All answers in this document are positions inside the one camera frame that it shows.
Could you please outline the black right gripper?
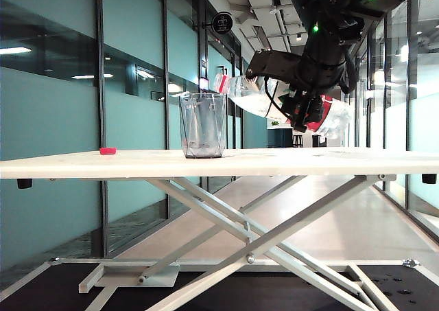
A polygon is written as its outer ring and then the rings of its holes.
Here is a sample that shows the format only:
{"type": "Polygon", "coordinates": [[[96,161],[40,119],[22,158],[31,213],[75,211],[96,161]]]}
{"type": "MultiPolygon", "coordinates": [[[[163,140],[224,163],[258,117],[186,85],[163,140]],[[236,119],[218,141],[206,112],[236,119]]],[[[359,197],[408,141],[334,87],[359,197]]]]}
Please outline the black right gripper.
{"type": "MultiPolygon", "coordinates": [[[[328,34],[310,34],[296,68],[296,89],[327,94],[337,85],[344,71],[346,46],[328,34]]],[[[323,115],[323,99],[288,97],[286,113],[294,130],[304,133],[307,124],[318,123],[323,115]]]]}

